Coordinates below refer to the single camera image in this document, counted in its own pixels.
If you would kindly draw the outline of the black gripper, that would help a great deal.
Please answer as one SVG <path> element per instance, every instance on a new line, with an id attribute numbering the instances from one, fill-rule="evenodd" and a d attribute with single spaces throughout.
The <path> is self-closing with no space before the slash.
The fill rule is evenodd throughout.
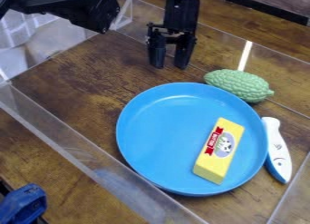
<path id="1" fill-rule="evenodd" d="M 165 55 L 165 38 L 160 29 L 167 34 L 183 34 L 177 37 L 173 65 L 184 70 L 196 44 L 196 26 L 200 10 L 200 0 L 165 0 L 163 23 L 148 23 L 148 63 L 163 67 Z"/>

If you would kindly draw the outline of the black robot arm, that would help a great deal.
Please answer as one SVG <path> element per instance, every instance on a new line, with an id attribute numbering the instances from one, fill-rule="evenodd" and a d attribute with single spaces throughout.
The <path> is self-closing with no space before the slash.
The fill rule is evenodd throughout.
<path id="1" fill-rule="evenodd" d="M 12 9 L 26 15 L 52 14 L 104 34 L 121 11 L 117 0 L 0 0 L 0 19 Z M 163 23 L 148 23 L 148 63 L 163 67 L 165 45 L 175 45 L 173 66 L 184 70 L 196 44 L 200 0 L 165 0 Z"/>

